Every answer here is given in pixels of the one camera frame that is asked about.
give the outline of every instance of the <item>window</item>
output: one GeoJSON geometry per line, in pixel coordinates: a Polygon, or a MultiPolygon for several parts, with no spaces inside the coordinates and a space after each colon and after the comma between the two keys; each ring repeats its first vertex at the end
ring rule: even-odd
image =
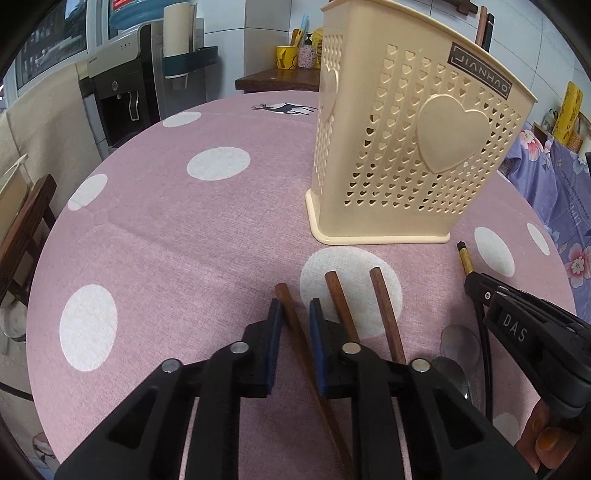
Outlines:
{"type": "Polygon", "coordinates": [[[61,0],[17,55],[17,88],[62,60],[86,50],[86,0],[61,0]]]}

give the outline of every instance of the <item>heart emblem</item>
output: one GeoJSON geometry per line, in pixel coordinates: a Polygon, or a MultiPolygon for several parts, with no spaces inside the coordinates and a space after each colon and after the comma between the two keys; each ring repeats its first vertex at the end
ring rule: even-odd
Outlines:
{"type": "Polygon", "coordinates": [[[433,173],[450,170],[481,150],[491,134],[488,118],[479,110],[464,110],[454,97],[427,100],[418,114],[418,149],[433,173]]]}
{"type": "Polygon", "coordinates": [[[327,122],[335,109],[336,94],[339,91],[339,72],[327,66],[320,75],[320,119],[327,122]]]}

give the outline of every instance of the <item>floral blanket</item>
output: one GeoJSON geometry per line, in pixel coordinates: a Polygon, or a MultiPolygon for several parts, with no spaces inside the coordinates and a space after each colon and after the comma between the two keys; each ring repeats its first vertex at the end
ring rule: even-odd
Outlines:
{"type": "Polygon", "coordinates": [[[591,323],[591,176],[579,157],[549,137],[523,130],[506,156],[506,175],[554,240],[573,289],[577,315],[591,323]]]}

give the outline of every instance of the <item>yellow mug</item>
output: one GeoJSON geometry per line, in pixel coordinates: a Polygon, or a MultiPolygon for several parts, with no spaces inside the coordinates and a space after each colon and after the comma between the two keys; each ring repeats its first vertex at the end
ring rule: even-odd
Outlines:
{"type": "Polygon", "coordinates": [[[281,70],[297,68],[297,47],[277,47],[275,65],[281,70]]]}

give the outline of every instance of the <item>paper towel roll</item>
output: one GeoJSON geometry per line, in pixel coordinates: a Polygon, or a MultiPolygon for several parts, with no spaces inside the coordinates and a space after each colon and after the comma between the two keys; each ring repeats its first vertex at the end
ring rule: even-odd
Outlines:
{"type": "Polygon", "coordinates": [[[183,2],[164,7],[164,56],[189,53],[189,25],[193,6],[183,2]]]}
{"type": "Polygon", "coordinates": [[[589,152],[591,152],[591,137],[585,137],[579,150],[579,155],[584,157],[584,155],[589,152]]]}

